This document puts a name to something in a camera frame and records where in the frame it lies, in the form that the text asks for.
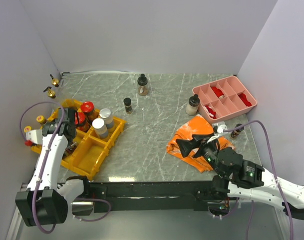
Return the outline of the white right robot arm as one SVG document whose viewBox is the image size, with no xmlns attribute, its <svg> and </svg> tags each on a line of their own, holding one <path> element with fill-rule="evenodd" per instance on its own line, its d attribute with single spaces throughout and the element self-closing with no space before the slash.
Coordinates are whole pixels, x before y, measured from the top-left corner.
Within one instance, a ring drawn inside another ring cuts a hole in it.
<svg viewBox="0 0 304 240">
<path fill-rule="evenodd" d="M 304 220 L 304 186 L 274 177 L 231 147 L 221 148 L 218 137 L 210 138 L 194 134 L 191 140 L 176 140 L 182 157 L 203 157 L 216 173 L 208 194 L 215 199 L 244 198 L 265 203 L 294 219 Z"/>
</svg>

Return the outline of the green-label sauce bottle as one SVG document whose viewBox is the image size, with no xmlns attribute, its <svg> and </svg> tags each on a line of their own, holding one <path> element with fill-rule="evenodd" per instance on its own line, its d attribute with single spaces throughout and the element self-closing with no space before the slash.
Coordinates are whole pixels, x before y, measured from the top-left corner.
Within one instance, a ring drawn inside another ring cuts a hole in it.
<svg viewBox="0 0 304 240">
<path fill-rule="evenodd" d="M 24 127 L 23 132 L 27 133 L 27 132 L 29 132 L 31 130 L 33 130 L 33 128 L 30 125 L 27 125 L 27 126 Z"/>
<path fill-rule="evenodd" d="M 47 119 L 43 116 L 43 115 L 39 115 L 36 117 L 36 121 L 40 124 L 40 125 L 44 125 L 47 123 Z"/>
</svg>

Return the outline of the red-lid sauce jar back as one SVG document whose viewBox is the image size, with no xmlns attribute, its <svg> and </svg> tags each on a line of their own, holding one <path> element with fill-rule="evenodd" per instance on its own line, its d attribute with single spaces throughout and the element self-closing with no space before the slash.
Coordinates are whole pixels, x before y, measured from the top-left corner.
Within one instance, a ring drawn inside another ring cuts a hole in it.
<svg viewBox="0 0 304 240">
<path fill-rule="evenodd" d="M 86 115 L 90 123 L 98 118 L 98 113 L 95 111 L 95 106 L 91 101 L 83 102 L 80 109 Z"/>
</svg>

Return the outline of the tall oil bottle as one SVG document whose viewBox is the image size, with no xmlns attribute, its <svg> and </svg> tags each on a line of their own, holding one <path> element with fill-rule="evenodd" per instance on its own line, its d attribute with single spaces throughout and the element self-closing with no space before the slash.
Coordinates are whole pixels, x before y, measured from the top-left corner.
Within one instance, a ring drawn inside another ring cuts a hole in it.
<svg viewBox="0 0 304 240">
<path fill-rule="evenodd" d="M 64 108 L 75 107 L 72 96 L 63 87 L 61 88 L 48 86 L 43 90 L 43 92 L 47 95 L 48 98 L 59 103 Z"/>
<path fill-rule="evenodd" d="M 52 74 L 49 75 L 51 78 L 51 86 L 47 90 L 47 95 L 51 99 L 57 99 L 57 101 L 63 101 L 66 99 L 65 87 L 63 86 L 63 80 L 61 77 L 54 77 Z"/>
</svg>

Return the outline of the blue-label clear jar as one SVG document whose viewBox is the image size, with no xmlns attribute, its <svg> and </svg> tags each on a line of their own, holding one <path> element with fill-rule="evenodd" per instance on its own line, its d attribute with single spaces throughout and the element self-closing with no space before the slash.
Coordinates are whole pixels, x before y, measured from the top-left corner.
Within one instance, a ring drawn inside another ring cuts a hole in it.
<svg viewBox="0 0 304 240">
<path fill-rule="evenodd" d="M 108 108 L 103 108 L 103 109 L 100 110 L 99 116 L 100 116 L 101 119 L 104 120 L 108 132 L 109 133 L 114 132 L 115 123 L 114 123 L 114 119 L 113 119 L 111 110 L 108 109 Z"/>
</svg>

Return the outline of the red-lid sauce jar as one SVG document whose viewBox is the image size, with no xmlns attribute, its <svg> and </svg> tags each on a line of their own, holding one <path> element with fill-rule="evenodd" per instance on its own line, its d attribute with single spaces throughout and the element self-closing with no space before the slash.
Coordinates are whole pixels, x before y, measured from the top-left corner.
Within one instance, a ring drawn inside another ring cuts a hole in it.
<svg viewBox="0 0 304 240">
<path fill-rule="evenodd" d="M 95 111 L 95 106 L 91 101 L 83 102 L 80 109 L 86 115 L 90 123 L 98 118 L 98 113 Z"/>
<path fill-rule="evenodd" d="M 87 121 L 87 117 L 83 112 L 77 112 L 75 114 L 75 125 L 76 128 L 84 133 L 90 129 L 90 124 Z"/>
</svg>

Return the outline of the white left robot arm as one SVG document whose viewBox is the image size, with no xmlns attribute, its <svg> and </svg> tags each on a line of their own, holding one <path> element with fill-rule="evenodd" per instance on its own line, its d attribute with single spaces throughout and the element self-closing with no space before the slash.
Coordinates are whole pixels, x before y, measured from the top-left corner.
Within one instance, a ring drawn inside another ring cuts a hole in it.
<svg viewBox="0 0 304 240">
<path fill-rule="evenodd" d="M 33 176 L 25 191 L 15 197 L 16 206 L 28 227 L 55 225 L 65 222 L 68 207 L 78 198 L 86 201 L 92 189 L 86 176 L 74 176 L 57 187 L 61 160 L 76 137 L 76 111 L 59 108 L 56 119 L 41 129 L 26 132 L 26 143 L 41 145 Z"/>
</svg>

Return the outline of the black-cap spice shaker front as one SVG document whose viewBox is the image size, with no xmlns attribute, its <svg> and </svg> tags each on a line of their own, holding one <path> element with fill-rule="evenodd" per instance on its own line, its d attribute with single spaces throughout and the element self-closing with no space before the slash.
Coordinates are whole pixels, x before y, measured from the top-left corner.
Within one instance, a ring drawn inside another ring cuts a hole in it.
<svg viewBox="0 0 304 240">
<path fill-rule="evenodd" d="M 78 142 L 75 142 L 75 141 L 73 143 L 71 143 L 70 145 L 68 145 L 64 151 L 63 156 L 67 157 L 67 156 L 71 155 L 75 151 L 77 146 L 78 146 Z"/>
</svg>

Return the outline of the white-lid jar edge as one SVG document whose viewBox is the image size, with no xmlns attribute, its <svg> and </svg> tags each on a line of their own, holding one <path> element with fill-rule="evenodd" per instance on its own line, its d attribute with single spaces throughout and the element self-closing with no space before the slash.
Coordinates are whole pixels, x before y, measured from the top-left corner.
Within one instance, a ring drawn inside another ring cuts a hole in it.
<svg viewBox="0 0 304 240">
<path fill-rule="evenodd" d="M 101 138 L 106 139 L 108 137 L 108 130 L 105 122 L 101 118 L 96 118 L 92 122 L 95 133 Z"/>
</svg>

